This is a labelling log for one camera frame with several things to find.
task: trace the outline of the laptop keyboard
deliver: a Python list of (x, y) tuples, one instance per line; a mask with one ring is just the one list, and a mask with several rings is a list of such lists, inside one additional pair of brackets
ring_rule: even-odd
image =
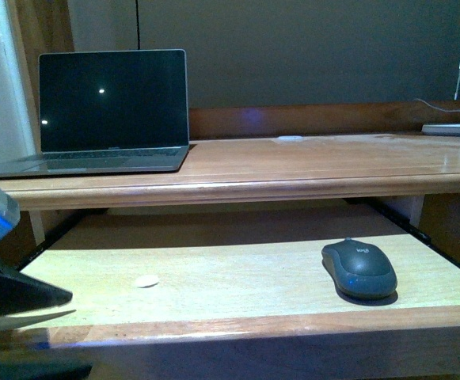
[(147, 148), (130, 150), (95, 150), (84, 152), (62, 152), (45, 154), (48, 159), (69, 159), (69, 158), (129, 158), (129, 157), (149, 157), (149, 156), (174, 156), (177, 148)]

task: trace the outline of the gray mouse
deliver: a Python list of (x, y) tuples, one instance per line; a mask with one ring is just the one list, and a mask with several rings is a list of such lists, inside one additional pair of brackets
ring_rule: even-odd
[(326, 245), (321, 254), (337, 288), (349, 297), (380, 299), (397, 288), (397, 275), (390, 260), (375, 245), (347, 237)]

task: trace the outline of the wooden desk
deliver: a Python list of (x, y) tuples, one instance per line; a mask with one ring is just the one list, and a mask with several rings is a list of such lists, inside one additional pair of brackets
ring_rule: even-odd
[(460, 192), (460, 138), (195, 141), (178, 173), (0, 180), (22, 210)]
[[(336, 294), (321, 248), (346, 236), (389, 256), (395, 302)], [(69, 348), (42, 355), (75, 352), (92, 378), (460, 373), (460, 270), (364, 206), (97, 215), (24, 272), (74, 292), (49, 311), (76, 311), (0, 333), (0, 351)], [(146, 273), (159, 284), (134, 287)]]

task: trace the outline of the wooden back panel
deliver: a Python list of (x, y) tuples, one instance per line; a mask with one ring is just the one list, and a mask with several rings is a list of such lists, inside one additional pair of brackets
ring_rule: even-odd
[[(460, 101), (435, 105), (460, 109)], [(460, 112), (441, 112), (420, 101), (194, 108), (189, 117), (192, 139), (421, 131), (426, 123), (460, 123)]]

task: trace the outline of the laptop screen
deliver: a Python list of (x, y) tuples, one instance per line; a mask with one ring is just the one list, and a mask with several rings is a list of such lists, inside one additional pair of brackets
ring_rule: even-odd
[(183, 50), (40, 56), (43, 152), (188, 145)]

